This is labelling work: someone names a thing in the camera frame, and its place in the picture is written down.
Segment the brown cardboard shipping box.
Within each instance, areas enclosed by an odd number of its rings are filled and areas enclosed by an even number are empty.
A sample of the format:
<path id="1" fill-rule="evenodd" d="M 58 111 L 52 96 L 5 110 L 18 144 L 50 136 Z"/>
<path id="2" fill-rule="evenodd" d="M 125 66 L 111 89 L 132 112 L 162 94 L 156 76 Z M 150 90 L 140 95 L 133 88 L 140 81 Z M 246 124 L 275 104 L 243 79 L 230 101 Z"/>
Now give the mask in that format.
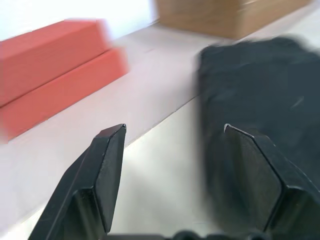
<path id="1" fill-rule="evenodd" d="M 312 0 L 155 0 L 166 27 L 240 40 Z"/>

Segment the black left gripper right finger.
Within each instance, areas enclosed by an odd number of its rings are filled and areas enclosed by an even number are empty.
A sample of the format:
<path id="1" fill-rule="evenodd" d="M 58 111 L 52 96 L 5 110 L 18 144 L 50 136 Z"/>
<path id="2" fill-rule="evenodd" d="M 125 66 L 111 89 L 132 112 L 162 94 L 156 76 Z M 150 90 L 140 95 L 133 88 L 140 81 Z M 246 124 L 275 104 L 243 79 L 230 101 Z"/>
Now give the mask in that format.
<path id="1" fill-rule="evenodd" d="M 223 131 L 255 227 L 270 240 L 320 240 L 320 189 L 266 135 L 228 123 Z"/>

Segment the black tool case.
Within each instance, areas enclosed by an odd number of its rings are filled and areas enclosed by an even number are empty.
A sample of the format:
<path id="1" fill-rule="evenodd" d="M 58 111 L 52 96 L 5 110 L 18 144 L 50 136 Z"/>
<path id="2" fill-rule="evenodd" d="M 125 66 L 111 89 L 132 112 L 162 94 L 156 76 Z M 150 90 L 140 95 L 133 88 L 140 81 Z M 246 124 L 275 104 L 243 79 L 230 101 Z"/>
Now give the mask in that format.
<path id="1" fill-rule="evenodd" d="M 287 37 L 210 45 L 198 55 L 196 77 L 203 175 L 224 224 L 256 228 L 237 187 L 225 124 L 269 137 L 320 189 L 320 54 Z"/>

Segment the red rectangular box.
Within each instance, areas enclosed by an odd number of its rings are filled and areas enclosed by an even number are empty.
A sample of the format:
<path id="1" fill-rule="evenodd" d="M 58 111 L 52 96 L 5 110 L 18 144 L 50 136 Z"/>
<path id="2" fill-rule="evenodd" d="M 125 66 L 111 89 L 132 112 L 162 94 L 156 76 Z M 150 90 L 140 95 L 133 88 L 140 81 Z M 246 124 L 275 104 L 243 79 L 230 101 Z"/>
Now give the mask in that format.
<path id="1" fill-rule="evenodd" d="M 102 55 L 0 108 L 5 143 L 128 73 L 124 48 Z"/>
<path id="2" fill-rule="evenodd" d="M 101 19 L 67 19 L 0 41 L 0 107 L 110 48 Z"/>

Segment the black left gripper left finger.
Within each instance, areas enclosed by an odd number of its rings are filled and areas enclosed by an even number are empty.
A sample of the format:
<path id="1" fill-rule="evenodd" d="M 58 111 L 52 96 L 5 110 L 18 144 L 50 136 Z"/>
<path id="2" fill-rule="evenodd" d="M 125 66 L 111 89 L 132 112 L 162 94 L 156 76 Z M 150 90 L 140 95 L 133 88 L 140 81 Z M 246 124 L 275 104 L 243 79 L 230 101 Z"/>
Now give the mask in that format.
<path id="1" fill-rule="evenodd" d="M 103 129 L 61 177 L 28 240 L 101 240 L 110 232 L 127 127 Z"/>

